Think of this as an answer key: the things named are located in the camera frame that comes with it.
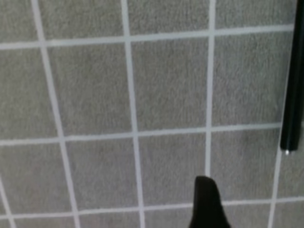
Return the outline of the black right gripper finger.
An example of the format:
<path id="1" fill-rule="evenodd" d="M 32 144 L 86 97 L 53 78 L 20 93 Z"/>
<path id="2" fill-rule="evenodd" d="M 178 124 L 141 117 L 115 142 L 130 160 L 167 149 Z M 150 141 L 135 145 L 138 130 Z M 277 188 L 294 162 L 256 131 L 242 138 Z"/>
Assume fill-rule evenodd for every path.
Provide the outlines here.
<path id="1" fill-rule="evenodd" d="M 193 211 L 189 227 L 231 227 L 221 203 L 219 189 L 212 178 L 198 176 L 195 179 Z"/>

